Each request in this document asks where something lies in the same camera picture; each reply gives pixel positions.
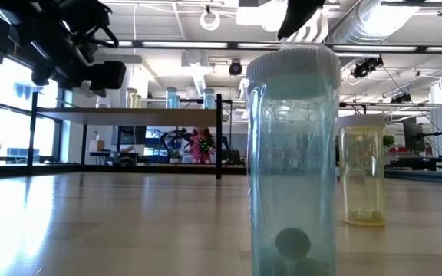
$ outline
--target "yellow translucent container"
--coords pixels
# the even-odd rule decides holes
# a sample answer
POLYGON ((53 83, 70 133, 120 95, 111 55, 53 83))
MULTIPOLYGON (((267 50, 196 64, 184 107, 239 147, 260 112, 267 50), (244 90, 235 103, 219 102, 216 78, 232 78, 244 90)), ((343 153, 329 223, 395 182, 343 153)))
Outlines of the yellow translucent container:
POLYGON ((382 115, 338 118, 344 221, 349 224, 385 225, 384 127, 382 115))

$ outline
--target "wooden floor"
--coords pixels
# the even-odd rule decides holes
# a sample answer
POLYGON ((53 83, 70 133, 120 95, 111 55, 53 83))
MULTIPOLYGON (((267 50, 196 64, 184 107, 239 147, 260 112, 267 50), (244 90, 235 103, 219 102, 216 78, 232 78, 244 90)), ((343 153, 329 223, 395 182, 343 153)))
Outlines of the wooden floor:
MULTIPOLYGON (((442 185, 386 192, 386 228, 338 223, 338 275, 442 276, 442 185)), ((247 212, 244 176, 0 179, 0 275, 249 276, 247 212)))

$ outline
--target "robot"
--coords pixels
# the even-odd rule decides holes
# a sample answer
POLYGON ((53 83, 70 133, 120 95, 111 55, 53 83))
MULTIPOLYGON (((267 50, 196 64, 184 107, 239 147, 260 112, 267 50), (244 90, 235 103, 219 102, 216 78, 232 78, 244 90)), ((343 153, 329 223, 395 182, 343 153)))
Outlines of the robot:
POLYGON ((10 39, 19 47, 33 45, 45 59, 33 68, 36 85, 47 85, 51 78, 71 89, 91 81, 90 90, 101 97, 105 89, 119 89, 126 72, 119 61, 91 65, 98 44, 119 45, 108 28, 111 12, 98 0, 0 0, 0 19, 10 24, 10 39), (99 29, 113 43, 95 39, 99 29))

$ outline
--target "white lid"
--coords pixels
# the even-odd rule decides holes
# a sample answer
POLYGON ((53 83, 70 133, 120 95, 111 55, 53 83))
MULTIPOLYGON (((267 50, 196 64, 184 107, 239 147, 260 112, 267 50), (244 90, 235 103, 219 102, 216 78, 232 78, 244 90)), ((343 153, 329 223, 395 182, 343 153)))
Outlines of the white lid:
POLYGON ((340 60, 321 44, 284 48, 252 61, 246 76, 249 81, 267 81, 294 74, 311 75, 314 81, 325 81, 333 89, 341 83, 340 60))
POLYGON ((214 94, 214 89, 212 89, 212 88, 205 88, 204 89, 204 93, 205 94, 214 94))
POLYGON ((386 125, 386 119, 380 114, 355 114, 337 119, 338 130, 346 127, 382 127, 386 125))

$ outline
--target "clear plastic container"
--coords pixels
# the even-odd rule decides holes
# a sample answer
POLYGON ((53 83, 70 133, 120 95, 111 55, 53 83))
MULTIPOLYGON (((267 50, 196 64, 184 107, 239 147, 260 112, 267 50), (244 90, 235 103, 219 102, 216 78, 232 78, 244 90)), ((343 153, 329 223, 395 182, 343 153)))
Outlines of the clear plastic container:
POLYGON ((180 95, 177 95, 176 96, 175 108, 180 108, 180 99, 181 99, 180 95))
POLYGON ((216 102, 214 99, 215 91, 212 88, 204 89, 204 109, 216 109, 216 102))
POLYGON ((134 101, 136 100, 137 89, 127 88, 127 108, 134 108, 134 101))
POLYGON ((169 109, 178 108, 176 106, 176 92, 175 87, 167 87, 167 108, 169 109))
POLYGON ((142 104, 142 96, 141 95, 137 95, 136 94, 136 98, 134 100, 134 108, 141 108, 141 104, 142 104))
POLYGON ((344 221, 383 226, 384 148, 382 115, 352 115, 337 121, 344 221))
POLYGON ((335 275, 340 62, 309 45, 248 67, 252 275, 335 275))
POLYGON ((106 97, 97 96, 96 108, 110 108, 110 107, 111 107, 111 99, 108 95, 106 97))

